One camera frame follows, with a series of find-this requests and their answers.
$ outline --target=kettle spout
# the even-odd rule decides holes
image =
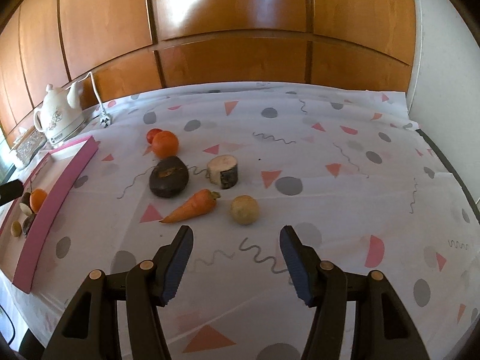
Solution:
[[[73,82],[67,94],[67,102],[71,108],[80,108],[80,96],[78,95],[77,85],[78,81]]]

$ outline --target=orange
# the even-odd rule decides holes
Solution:
[[[179,151],[177,136],[171,131],[162,131],[155,134],[152,140],[152,151],[160,159],[177,155]]]
[[[46,198],[47,193],[42,188],[33,190],[32,194],[30,195],[30,208],[35,214],[40,211],[40,207]]]

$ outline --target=black cable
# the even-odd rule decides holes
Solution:
[[[14,323],[11,321],[10,316],[7,314],[7,312],[6,312],[5,309],[2,307],[1,304],[0,304],[0,309],[2,309],[3,313],[7,316],[8,320],[9,320],[10,323],[11,323],[11,328],[13,329],[13,337],[12,337],[11,340],[8,342],[8,346],[10,346],[10,344],[15,340],[15,325],[14,325]]]

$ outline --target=screw head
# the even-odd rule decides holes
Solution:
[[[372,271],[370,275],[373,280],[377,280],[377,281],[383,280],[383,277],[384,277],[383,273],[380,271]]]
[[[330,261],[324,260],[320,263],[320,268],[324,271],[331,271],[333,269],[333,264]]]
[[[97,280],[102,276],[102,271],[95,269],[88,275],[92,280]]]
[[[142,261],[140,263],[140,269],[143,269],[144,271],[148,271],[149,269],[153,268],[153,261],[150,261],[149,259],[146,259],[145,261]]]

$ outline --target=patterned tablecloth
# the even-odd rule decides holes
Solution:
[[[202,170],[221,154],[237,157],[239,183],[222,191],[213,213],[185,222],[193,252],[177,297],[159,309],[172,358],[300,359],[314,310],[289,284],[278,246],[284,225],[346,272],[383,271],[433,359],[469,332],[480,303],[480,226],[415,131],[403,93],[226,83],[107,106],[112,126],[102,129],[95,118],[82,133],[99,149],[55,219],[32,293],[7,283],[44,345],[91,270],[129,270],[171,242],[179,224],[158,220],[196,191],[215,189]],[[178,156],[190,168],[189,185],[174,199],[148,188],[157,159],[145,136],[153,127],[178,136]],[[250,226],[228,214],[243,194],[261,207]],[[343,359],[350,358],[353,316],[349,306]],[[119,325],[129,359],[122,303]]]

